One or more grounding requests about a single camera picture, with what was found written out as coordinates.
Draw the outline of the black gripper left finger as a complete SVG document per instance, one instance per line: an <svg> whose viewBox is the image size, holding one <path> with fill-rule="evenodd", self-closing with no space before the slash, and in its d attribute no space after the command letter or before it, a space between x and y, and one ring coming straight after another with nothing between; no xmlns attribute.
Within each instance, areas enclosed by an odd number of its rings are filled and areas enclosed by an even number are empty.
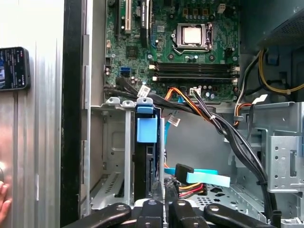
<svg viewBox="0 0 304 228"><path fill-rule="evenodd" d="M157 199L139 199L133 208L125 203L111 204L82 219L82 228L162 228L164 182L156 182Z"/></svg>

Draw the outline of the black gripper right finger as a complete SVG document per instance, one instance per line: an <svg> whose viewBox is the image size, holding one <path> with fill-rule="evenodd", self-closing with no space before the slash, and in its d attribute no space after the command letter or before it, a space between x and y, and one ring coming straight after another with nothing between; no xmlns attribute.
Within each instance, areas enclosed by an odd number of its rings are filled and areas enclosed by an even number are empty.
<svg viewBox="0 0 304 228"><path fill-rule="evenodd" d="M201 211L179 197L178 185L165 181L166 220L170 228L272 228L267 224L236 210L212 203Z"/></svg>

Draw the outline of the person's bare hand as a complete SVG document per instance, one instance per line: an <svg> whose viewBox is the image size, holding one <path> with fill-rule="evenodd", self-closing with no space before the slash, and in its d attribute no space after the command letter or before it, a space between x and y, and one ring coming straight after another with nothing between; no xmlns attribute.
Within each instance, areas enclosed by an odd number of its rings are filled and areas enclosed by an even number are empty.
<svg viewBox="0 0 304 228"><path fill-rule="evenodd" d="M11 200L6 199L8 186L0 182L0 224L2 225L10 209Z"/></svg>

